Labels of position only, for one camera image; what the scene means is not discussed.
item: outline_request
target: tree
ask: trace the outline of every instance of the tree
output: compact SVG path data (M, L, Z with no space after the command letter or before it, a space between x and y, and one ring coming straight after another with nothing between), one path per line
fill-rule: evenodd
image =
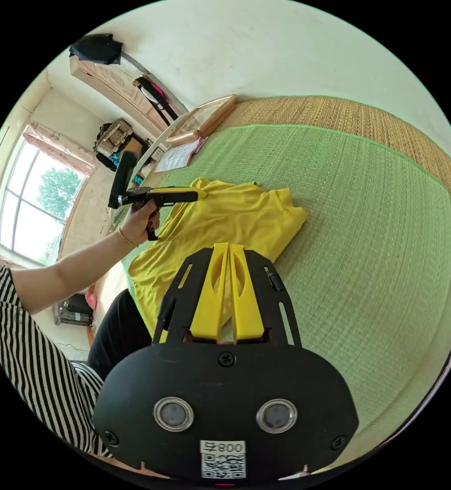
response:
M43 254L43 257L40 257L40 262L42 262L43 265L51 265L48 263L49 257L52 254L52 250L54 247L58 244L60 241L60 236L56 235L50 243L47 245L47 248L45 249L45 253Z
M78 174L68 168L51 168L41 179L37 198L39 204L45 211L64 219L81 183Z

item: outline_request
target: window frame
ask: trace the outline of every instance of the window frame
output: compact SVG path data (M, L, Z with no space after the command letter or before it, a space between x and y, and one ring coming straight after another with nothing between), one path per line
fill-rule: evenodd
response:
M4 256L5 258L7 258L11 261L15 261L15 262L17 261L17 259L22 259L22 262L24 262L24 264L20 264L20 265L28 265L29 264L32 267L41 267L41 266L45 266L46 264L44 264L43 262L37 261L35 259L32 259L30 257L27 257L26 255L24 255L20 252L15 251L14 244L15 244L15 236L16 236L16 226L18 223L18 215L19 215L21 204L25 203L28 206L31 206L32 208L36 209L37 211L44 213L47 216L50 216L52 219L55 219L56 221L61 223L63 226L63 231L62 231L61 237L64 235L64 228L66 227L66 225L68 223L68 218L70 216L70 213L69 213L69 216L66 217L65 219L61 219L58 216L55 216L52 213L37 207L36 205L30 203L29 201L27 201L26 199L24 199L22 197L23 192L25 190L25 187L27 185L28 179L30 178L30 174L32 172L33 166L35 165L35 162L37 161L39 154L42 153L42 151L39 149L37 149L37 152L35 153L35 156L32 159L30 167L27 170L27 173L24 177L23 184L21 186L21 190L20 190L19 195L17 195L14 191L12 191L9 188L9 184L10 184L11 178L12 178L12 176L16 170L16 165L18 163L18 159L20 157L20 154L21 154L23 148L25 147L25 145L27 145L27 144L29 144L29 143L27 141L25 141L23 136L21 136L19 141L17 142L15 148L14 148L13 153L11 154L8 165L7 165L5 172L4 172L5 174L3 177L3 182L0 186L0 255ZM74 207L74 204L77 201L78 195L81 192L81 190L84 188L84 184L87 180L87 177L85 175L83 175L83 174L81 174L81 175L82 175L83 179L81 181L81 184L79 186L79 189L78 189L76 195L74 196L74 199L73 199L73 202L71 205L71 210ZM3 213L5 210L6 196L8 194L11 194L13 197L15 197L17 199L16 211L15 211L15 215L14 215L14 219L13 219L13 232L12 232L12 237L11 237L11 248L8 248L5 245L1 244L1 228L2 228L1 223L3 220Z

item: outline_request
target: striped sleeve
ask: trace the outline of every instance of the striped sleeve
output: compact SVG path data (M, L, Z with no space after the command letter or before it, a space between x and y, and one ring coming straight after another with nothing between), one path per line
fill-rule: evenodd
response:
M40 330L14 288L11 271L0 267L0 363L32 412L76 448L110 456L92 423L101 378L71 363Z

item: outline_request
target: gold bracelet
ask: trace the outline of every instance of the gold bracelet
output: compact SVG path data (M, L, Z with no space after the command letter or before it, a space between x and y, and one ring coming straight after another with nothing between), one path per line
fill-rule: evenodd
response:
M135 243L133 243L132 241L130 241L123 233L122 233L122 228L119 228L118 229L118 234L124 239L124 241L126 241L128 244L132 245L135 249L139 246L139 245L135 245Z

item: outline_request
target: camera lens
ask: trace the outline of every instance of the camera lens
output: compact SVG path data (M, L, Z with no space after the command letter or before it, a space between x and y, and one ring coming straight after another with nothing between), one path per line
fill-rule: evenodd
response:
M170 432L183 432L193 424L193 410L181 398L167 397L154 406L154 419Z
M277 398L266 402L256 415L262 430L270 434L280 434L289 430L297 421L297 409L288 400Z

